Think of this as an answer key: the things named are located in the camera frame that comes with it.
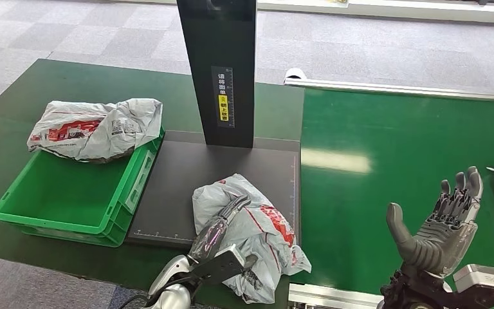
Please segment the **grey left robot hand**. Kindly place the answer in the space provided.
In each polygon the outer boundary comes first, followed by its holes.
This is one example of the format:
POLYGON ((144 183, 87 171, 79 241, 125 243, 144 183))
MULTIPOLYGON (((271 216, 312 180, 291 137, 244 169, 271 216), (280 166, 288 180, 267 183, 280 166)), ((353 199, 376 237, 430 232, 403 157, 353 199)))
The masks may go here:
POLYGON ((247 195, 231 197, 230 202, 205 223, 194 240, 188 253, 194 263, 200 264, 217 255, 230 223, 241 209, 251 203, 247 195))

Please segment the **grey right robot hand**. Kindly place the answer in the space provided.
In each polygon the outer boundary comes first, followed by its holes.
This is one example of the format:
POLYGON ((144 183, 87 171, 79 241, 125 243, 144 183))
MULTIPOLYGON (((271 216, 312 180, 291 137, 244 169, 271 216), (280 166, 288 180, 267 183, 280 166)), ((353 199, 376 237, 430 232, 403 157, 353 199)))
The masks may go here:
POLYGON ((387 207, 386 221, 402 265, 445 278, 462 261, 478 229, 483 181, 475 166, 455 175, 455 187, 448 180, 441 188, 433 210, 415 234, 403 222, 397 203, 387 207))

